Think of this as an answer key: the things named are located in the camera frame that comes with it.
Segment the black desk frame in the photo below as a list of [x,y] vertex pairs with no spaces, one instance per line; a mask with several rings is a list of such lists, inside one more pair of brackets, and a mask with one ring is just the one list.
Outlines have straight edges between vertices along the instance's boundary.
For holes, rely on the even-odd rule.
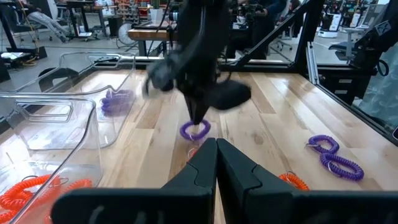
[[[6,52],[27,54],[32,60],[46,58],[47,52],[45,47],[39,47],[37,45],[40,40],[39,29],[43,28],[43,26],[28,20],[25,15],[26,10],[27,9],[23,8],[21,3],[16,0],[0,0],[0,21],[10,45],[10,47],[6,48]],[[19,29],[21,28],[22,32],[28,33],[35,47],[18,47],[14,39],[14,31],[11,28],[12,25],[18,27],[18,32],[20,32]]]

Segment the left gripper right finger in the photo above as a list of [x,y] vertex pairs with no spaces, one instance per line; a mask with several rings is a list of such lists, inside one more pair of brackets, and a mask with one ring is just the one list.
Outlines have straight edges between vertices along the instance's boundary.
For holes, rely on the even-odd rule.
[[398,224],[398,192],[299,190],[217,139],[227,224]]

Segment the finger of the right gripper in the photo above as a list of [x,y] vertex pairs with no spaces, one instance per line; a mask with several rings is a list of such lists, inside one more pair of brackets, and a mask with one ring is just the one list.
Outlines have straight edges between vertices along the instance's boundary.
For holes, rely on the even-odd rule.
[[197,123],[199,124],[204,116],[206,115],[206,112],[208,111],[209,105],[205,102],[204,98],[200,98],[197,101]]
[[190,116],[190,121],[193,124],[198,124],[196,122],[196,107],[197,107],[197,104],[196,104],[195,100],[192,97],[186,96],[185,97],[185,102],[187,104],[187,109],[188,109],[188,113],[189,113],[189,116]]

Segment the white machine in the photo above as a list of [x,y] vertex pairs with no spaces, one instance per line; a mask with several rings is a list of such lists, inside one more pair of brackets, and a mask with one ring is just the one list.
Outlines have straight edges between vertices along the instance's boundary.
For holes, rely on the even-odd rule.
[[324,14],[321,19],[321,26],[318,31],[318,36],[329,39],[336,38],[338,36],[340,20],[341,14]]

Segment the purple spring keychain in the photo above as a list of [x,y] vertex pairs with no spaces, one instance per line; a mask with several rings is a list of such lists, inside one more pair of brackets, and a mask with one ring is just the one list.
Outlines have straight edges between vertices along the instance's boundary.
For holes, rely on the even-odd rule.
[[189,140],[189,141],[197,141],[197,140],[203,139],[203,138],[209,133],[209,131],[210,131],[210,129],[211,129],[211,124],[210,124],[207,120],[205,120],[205,119],[203,119],[203,120],[201,121],[201,123],[202,123],[205,127],[204,127],[204,129],[203,129],[200,133],[198,133],[198,134],[188,134],[188,133],[187,133],[187,129],[188,129],[190,126],[194,126],[195,124],[193,123],[193,121],[188,121],[188,122],[186,122],[186,123],[183,124],[183,125],[181,126],[181,128],[180,128],[180,135],[181,135],[184,139]]
[[[331,148],[326,149],[324,147],[322,147],[319,142],[321,141],[325,141],[327,142]],[[330,136],[327,135],[316,135],[316,136],[312,136],[308,139],[308,143],[307,146],[312,147],[314,150],[316,150],[317,152],[319,152],[320,154],[336,154],[340,148],[340,145]]]
[[128,112],[130,108],[131,104],[129,103],[116,104],[116,105],[107,104],[101,106],[101,110],[105,116],[119,116],[121,114]]
[[113,95],[100,99],[100,103],[103,107],[108,108],[110,106],[121,106],[128,104],[132,99],[133,97],[129,95]]
[[337,177],[360,181],[364,178],[363,169],[355,162],[335,154],[323,153],[320,155],[321,164]]
[[107,91],[105,97],[106,101],[129,101],[135,98],[135,94],[131,90]]

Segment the person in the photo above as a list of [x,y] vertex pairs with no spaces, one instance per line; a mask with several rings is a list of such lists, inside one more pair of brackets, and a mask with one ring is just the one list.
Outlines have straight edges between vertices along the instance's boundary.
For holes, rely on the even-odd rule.
[[24,14],[29,22],[36,22],[51,30],[63,43],[69,41],[67,30],[65,30],[55,19],[44,14],[40,8],[35,7],[28,0],[18,0]]
[[235,58],[237,50],[255,47],[263,38],[270,34],[274,30],[276,19],[285,9],[287,0],[237,0],[237,4],[257,4],[261,8],[257,7],[254,11],[254,21],[250,25],[251,32],[231,38],[226,48],[226,56],[228,58]]

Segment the white pot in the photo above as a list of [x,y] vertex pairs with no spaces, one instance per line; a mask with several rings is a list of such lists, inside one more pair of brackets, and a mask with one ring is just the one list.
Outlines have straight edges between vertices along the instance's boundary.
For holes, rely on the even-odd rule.
[[163,9],[153,9],[150,8],[150,20],[153,24],[159,24],[162,21],[162,16],[164,15]]

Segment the round pale fan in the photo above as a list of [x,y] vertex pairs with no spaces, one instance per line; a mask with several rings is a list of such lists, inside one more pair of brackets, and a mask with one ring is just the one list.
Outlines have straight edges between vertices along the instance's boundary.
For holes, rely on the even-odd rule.
[[118,41],[124,46],[135,47],[137,42],[129,37],[128,31],[134,28],[134,23],[124,22],[118,29]]

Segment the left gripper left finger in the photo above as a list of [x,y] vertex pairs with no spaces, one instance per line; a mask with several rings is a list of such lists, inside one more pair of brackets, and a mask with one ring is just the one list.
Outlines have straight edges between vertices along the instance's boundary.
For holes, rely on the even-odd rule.
[[216,139],[208,138],[159,189],[76,189],[51,210],[53,224],[213,224]]

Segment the clear plastic bin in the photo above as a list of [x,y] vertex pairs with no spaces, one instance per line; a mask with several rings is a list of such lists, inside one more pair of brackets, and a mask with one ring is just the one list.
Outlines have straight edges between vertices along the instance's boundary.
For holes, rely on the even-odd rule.
[[[23,180],[50,174],[27,190],[32,199],[4,224],[44,224],[61,191],[79,179],[96,187],[103,175],[96,103],[66,96],[0,94],[0,196]],[[51,181],[61,178],[58,194],[34,206]]]
[[[15,89],[0,87],[0,93],[83,97],[96,102],[101,147],[112,145],[138,97],[134,75],[136,55],[127,52],[70,52],[61,55],[58,66],[44,70],[36,79]],[[107,91],[131,90],[128,112],[105,116],[100,99]]]

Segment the grey office chair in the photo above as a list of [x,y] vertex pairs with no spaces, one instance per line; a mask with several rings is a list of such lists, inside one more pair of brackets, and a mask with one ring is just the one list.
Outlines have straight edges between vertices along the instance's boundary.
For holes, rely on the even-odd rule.
[[357,54],[358,50],[355,47],[355,43],[360,39],[359,37],[358,39],[353,40],[352,35],[359,34],[359,36],[362,36],[365,33],[365,29],[360,27],[344,27],[342,28],[342,31],[345,31],[347,33],[347,41],[333,44],[329,47],[329,50],[335,50],[335,54],[339,60],[349,61],[351,59],[354,59],[354,56]]

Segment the black drawer cabinet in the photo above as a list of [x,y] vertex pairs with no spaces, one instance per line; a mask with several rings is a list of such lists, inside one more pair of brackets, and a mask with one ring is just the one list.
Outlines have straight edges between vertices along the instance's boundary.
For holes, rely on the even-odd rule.
[[362,99],[375,71],[332,70],[318,71],[320,84],[345,103],[352,105],[355,98]]

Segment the wooden table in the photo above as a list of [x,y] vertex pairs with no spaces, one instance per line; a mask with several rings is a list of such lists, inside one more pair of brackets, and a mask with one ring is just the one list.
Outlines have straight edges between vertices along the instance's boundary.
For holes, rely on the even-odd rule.
[[138,42],[139,55],[143,57],[157,57],[160,54],[165,55],[168,51],[168,45],[173,48],[177,40],[177,32],[163,28],[156,29],[131,29],[127,32],[131,40]]

